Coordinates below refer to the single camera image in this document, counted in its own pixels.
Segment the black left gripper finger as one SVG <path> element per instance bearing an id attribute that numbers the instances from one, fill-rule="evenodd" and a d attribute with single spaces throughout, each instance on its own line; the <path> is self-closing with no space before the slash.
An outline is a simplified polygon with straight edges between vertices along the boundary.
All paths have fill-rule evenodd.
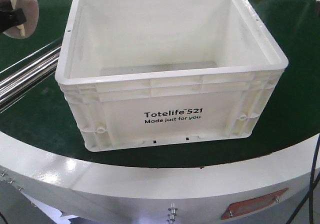
<path id="1" fill-rule="evenodd" d="M 24 24 L 27 21 L 22 8 L 15 10 L 0 10 L 0 32 L 4 33 L 8 29 Z"/>

